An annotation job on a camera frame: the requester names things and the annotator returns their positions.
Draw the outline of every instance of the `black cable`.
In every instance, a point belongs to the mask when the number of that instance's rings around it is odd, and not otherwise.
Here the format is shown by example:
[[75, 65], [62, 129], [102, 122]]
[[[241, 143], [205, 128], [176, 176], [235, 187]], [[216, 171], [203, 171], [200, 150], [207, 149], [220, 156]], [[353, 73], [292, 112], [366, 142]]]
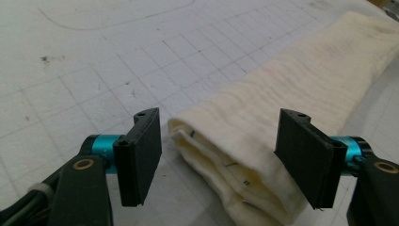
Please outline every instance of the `black cable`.
[[3, 226], [24, 225], [44, 204], [46, 204], [46, 197], [44, 194], [38, 192], [27, 205], [4, 222]]
[[42, 226], [46, 225], [50, 216], [51, 208], [45, 208], [33, 216], [25, 226]]
[[[49, 177], [47, 177], [43, 183], [50, 186], [53, 190], [56, 190], [56, 185], [58, 184], [59, 174], [62, 168], [57, 169]], [[0, 211], [0, 225], [3, 225], [8, 219], [17, 214], [24, 206], [28, 205], [32, 199], [40, 193], [37, 190], [31, 190], [27, 192], [22, 198], [12, 204], [9, 208]]]
[[22, 198], [20, 198], [17, 202], [12, 204], [9, 208], [0, 212], [0, 225], [3, 225], [6, 220], [11, 218], [14, 214], [20, 211], [24, 206], [26, 206], [38, 193], [38, 191], [29, 191]]

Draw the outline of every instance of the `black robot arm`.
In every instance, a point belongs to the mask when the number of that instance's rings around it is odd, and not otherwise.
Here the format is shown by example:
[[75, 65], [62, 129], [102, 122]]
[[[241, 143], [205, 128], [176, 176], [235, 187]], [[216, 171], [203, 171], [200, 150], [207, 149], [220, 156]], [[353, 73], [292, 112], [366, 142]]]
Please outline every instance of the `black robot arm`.
[[135, 114], [124, 135], [92, 135], [79, 154], [8, 209], [0, 225], [113, 225], [106, 173], [117, 173], [121, 204], [143, 204], [162, 153], [159, 109]]
[[399, 226], [399, 166], [375, 156], [360, 137], [328, 137], [311, 117], [282, 109], [275, 154], [313, 208], [332, 208], [342, 175], [358, 177], [351, 226]]

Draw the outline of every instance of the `folded cloth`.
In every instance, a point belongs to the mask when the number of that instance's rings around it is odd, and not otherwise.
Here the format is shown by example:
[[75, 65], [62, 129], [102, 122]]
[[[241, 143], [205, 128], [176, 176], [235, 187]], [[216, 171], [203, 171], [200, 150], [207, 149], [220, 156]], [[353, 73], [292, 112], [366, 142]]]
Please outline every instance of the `folded cloth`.
[[237, 225], [291, 224], [307, 202], [273, 154], [279, 110], [308, 114], [337, 135], [398, 53], [398, 23], [347, 12], [170, 119], [169, 132]]

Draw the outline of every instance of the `white towel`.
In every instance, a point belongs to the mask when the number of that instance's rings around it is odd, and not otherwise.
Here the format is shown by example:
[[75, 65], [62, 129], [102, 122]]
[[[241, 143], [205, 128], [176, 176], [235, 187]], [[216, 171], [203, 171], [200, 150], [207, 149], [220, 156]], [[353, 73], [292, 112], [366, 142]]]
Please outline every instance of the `white towel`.
[[279, 110], [308, 114], [338, 135], [398, 53], [398, 23], [348, 12], [170, 119], [169, 132], [237, 225], [291, 224], [307, 202], [273, 154]]

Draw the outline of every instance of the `white grid mat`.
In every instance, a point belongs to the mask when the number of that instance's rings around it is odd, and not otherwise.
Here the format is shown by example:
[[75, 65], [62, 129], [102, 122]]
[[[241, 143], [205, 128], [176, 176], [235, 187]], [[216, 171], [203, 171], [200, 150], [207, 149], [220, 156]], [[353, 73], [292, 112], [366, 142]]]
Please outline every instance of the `white grid mat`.
[[[74, 156], [90, 134], [124, 134], [158, 106], [164, 154], [146, 204], [120, 207], [116, 225], [233, 225], [217, 195], [168, 140], [171, 115], [239, 79], [291, 41], [348, 10], [351, 1], [47, 1], [2, 3], [0, 208]], [[343, 131], [399, 162], [399, 60], [367, 93]], [[333, 209], [307, 209], [296, 225], [347, 225], [355, 180], [343, 178]]]

